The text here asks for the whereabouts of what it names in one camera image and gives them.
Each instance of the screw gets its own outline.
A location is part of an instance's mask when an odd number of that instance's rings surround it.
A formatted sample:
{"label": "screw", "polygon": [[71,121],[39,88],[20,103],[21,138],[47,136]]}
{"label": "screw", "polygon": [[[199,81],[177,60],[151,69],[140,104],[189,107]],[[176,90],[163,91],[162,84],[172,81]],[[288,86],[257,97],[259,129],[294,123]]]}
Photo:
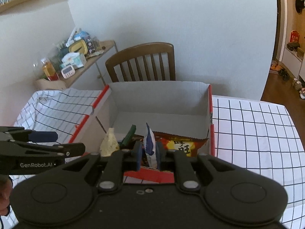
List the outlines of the screw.
{"label": "screw", "polygon": [[144,194],[144,191],[143,191],[143,190],[137,190],[136,193],[137,193],[137,194],[140,194],[140,195],[143,195],[143,194]]}
{"label": "screw", "polygon": [[145,190],[145,192],[146,192],[146,193],[148,193],[148,194],[150,194],[150,193],[152,193],[152,192],[153,192],[153,189],[151,189],[151,188],[147,188],[147,189]]}
{"label": "screw", "polygon": [[112,189],[114,186],[115,184],[111,181],[104,181],[100,183],[100,188],[102,189]]}
{"label": "screw", "polygon": [[183,186],[187,189],[194,189],[199,186],[199,183],[197,183],[196,181],[186,181],[183,183]]}

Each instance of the human hand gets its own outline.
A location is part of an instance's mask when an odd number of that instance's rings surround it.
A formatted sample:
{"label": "human hand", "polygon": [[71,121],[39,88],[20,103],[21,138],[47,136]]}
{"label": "human hand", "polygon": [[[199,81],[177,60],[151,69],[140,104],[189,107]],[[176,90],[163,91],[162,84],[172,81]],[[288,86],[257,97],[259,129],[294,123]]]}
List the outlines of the human hand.
{"label": "human hand", "polygon": [[13,184],[10,179],[7,179],[5,183],[0,184],[0,215],[6,216],[8,211],[8,206],[10,204],[10,194],[13,190]]}

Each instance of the grid pattern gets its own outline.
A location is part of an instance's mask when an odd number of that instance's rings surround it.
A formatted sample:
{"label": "grid pattern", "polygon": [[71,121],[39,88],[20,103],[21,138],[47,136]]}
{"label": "grid pattern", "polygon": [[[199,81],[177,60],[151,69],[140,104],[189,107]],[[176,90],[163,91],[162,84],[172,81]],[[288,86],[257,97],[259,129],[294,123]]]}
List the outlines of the grid pattern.
{"label": "grid pattern", "polygon": [[272,178],[287,191],[281,222],[305,227],[305,152],[291,117],[282,105],[213,97],[217,157]]}
{"label": "grid pattern", "polygon": [[[66,89],[64,91],[37,91],[21,110],[14,126],[36,131],[55,131],[58,134],[57,144],[68,143],[76,127],[85,115],[93,113],[92,104],[101,91]],[[13,186],[32,177],[33,175],[11,176]],[[6,217],[12,226],[18,222],[11,209]]]}

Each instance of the glass bottle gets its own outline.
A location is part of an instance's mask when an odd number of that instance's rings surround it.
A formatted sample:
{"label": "glass bottle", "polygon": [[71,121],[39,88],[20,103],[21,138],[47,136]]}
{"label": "glass bottle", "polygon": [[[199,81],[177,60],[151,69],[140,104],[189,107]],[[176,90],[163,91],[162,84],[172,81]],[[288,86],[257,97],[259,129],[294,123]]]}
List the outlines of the glass bottle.
{"label": "glass bottle", "polygon": [[56,73],[51,61],[47,58],[43,58],[41,60],[42,64],[43,64],[43,71],[46,74],[47,78],[50,81],[56,81],[59,80],[58,74]]}

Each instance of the wooden chair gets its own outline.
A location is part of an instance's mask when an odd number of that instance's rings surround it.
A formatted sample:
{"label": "wooden chair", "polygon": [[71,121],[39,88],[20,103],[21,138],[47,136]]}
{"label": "wooden chair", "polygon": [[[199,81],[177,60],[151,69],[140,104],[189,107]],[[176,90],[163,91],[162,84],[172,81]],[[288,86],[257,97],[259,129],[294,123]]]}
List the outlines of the wooden chair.
{"label": "wooden chair", "polygon": [[162,80],[165,81],[165,72],[164,72],[164,65],[163,65],[161,53],[167,53],[170,80],[175,81],[176,73],[175,73],[174,49],[173,49],[173,45],[169,44],[169,43],[163,43],[163,42],[146,43],[146,44],[136,45],[136,46],[124,49],[124,50],[114,54],[112,57],[110,57],[106,61],[105,65],[106,65],[107,71],[109,73],[109,76],[110,76],[112,82],[119,81],[117,78],[116,72],[114,70],[114,67],[116,65],[120,65],[123,79],[124,79],[124,81],[128,81],[125,70],[123,68],[123,63],[127,62],[130,77],[131,77],[132,81],[135,81],[135,75],[134,75],[134,72],[132,69],[132,65],[130,63],[130,60],[134,59],[139,79],[140,79],[140,81],[143,81],[143,76],[142,76],[141,69],[140,69],[139,62],[138,62],[138,57],[142,57],[147,80],[151,81],[149,69],[148,69],[148,65],[147,65],[147,60],[145,57],[146,55],[150,55],[154,80],[157,81],[158,80],[157,68],[156,68],[153,54],[158,54]]}

